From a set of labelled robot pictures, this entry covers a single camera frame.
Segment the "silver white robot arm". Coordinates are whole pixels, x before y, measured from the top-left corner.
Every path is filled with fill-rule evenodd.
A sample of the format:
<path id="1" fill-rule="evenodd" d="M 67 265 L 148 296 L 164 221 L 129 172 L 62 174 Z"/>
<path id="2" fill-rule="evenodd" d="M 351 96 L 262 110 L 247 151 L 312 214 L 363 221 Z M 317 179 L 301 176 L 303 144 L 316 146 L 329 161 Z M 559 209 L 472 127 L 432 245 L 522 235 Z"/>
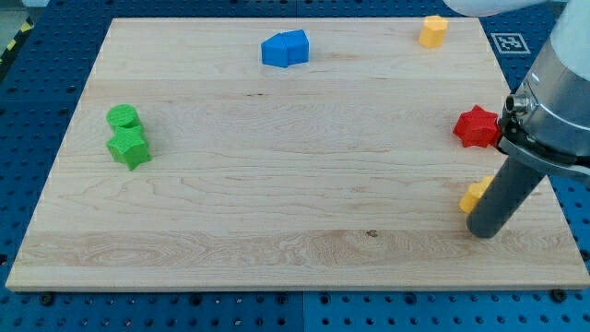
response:
<path id="1" fill-rule="evenodd" d="M 589 182 L 589 2 L 569 0 L 498 125 L 507 158 L 466 218 L 495 236 L 546 175 Z"/>

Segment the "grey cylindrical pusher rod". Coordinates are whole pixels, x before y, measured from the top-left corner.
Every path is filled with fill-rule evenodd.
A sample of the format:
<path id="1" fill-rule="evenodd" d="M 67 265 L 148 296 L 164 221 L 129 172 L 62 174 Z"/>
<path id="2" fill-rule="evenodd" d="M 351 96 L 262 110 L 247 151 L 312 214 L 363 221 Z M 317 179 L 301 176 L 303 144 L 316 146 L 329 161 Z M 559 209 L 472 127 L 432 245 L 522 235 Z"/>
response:
<path id="1" fill-rule="evenodd" d="M 494 237 L 538 186 L 545 174 L 508 157 L 466 218 L 479 238 Z"/>

